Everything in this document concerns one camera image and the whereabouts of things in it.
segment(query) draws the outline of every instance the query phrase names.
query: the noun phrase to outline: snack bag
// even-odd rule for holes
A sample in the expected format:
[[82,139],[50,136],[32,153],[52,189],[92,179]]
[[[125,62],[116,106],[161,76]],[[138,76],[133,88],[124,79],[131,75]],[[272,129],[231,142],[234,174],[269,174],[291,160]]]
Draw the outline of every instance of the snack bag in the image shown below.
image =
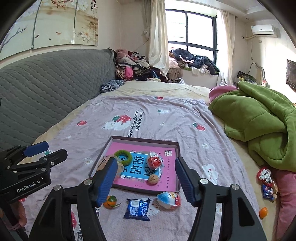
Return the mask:
[[271,187],[263,184],[262,185],[262,192],[263,192],[263,198],[269,199],[271,201],[274,200],[274,196],[273,196],[274,192]]
[[138,199],[126,199],[128,201],[128,208],[126,209],[126,213],[123,218],[125,219],[137,219],[143,221],[149,221],[150,218],[147,217],[148,208],[150,199],[148,198],[146,201],[138,200]]
[[263,182],[264,185],[272,187],[271,170],[267,167],[263,167],[257,173],[257,179]]
[[152,170],[157,170],[162,162],[163,158],[155,152],[151,151],[147,157],[147,165]]

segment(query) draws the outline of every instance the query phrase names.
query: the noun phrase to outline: red candy wrapper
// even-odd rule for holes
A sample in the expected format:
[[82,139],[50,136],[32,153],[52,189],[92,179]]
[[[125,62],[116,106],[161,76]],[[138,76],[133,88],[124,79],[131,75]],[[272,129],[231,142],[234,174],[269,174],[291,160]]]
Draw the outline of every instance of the red candy wrapper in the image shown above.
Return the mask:
[[163,159],[160,155],[151,151],[147,159],[147,165],[150,169],[157,170],[161,166],[162,161]]
[[267,167],[261,168],[258,173],[257,173],[257,179],[261,182],[263,182],[264,185],[268,187],[273,186],[273,181],[271,178],[271,170],[268,169]]

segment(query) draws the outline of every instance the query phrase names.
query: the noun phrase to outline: clear plastic bag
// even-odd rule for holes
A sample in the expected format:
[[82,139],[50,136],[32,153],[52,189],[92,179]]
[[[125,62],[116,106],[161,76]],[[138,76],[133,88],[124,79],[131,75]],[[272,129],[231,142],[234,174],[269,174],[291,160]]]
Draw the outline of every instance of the clear plastic bag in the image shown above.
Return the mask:
[[162,157],[153,151],[147,157],[147,166],[152,170],[157,170],[162,162]]

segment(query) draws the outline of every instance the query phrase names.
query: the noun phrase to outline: cable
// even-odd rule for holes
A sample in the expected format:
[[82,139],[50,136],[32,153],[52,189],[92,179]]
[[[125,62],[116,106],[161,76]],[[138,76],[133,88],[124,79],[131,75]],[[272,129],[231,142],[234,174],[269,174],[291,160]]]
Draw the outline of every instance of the cable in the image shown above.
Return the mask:
[[251,47],[251,60],[253,60],[253,39],[252,39],[252,47]]
[[256,37],[256,35],[253,35],[253,36],[251,36],[251,37],[242,37],[244,40],[249,40],[249,39],[252,39],[252,38],[255,38]]
[[149,39],[146,40],[145,43],[143,43],[141,46],[137,47],[133,52],[136,52],[139,48],[141,48],[142,46],[144,46],[144,44],[146,44],[149,41]]
[[261,66],[259,66],[256,62],[251,63],[251,66],[250,66],[250,69],[249,69],[248,74],[250,73],[253,64],[256,64],[256,67],[257,67],[257,68],[262,69],[262,77],[263,77],[263,80],[266,80],[266,79],[265,79],[265,71],[264,71],[264,68],[261,67]]

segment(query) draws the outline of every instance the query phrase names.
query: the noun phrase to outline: green ring toy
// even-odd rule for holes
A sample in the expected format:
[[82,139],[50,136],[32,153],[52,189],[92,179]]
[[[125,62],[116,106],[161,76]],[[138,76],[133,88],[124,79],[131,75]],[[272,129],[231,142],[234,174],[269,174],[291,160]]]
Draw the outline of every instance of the green ring toy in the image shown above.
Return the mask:
[[131,164],[131,161],[133,159],[133,156],[126,150],[119,150],[114,153],[114,156],[117,156],[117,157],[126,156],[127,159],[124,161],[123,160],[121,161],[122,165],[124,165],[124,166],[128,166],[129,164]]

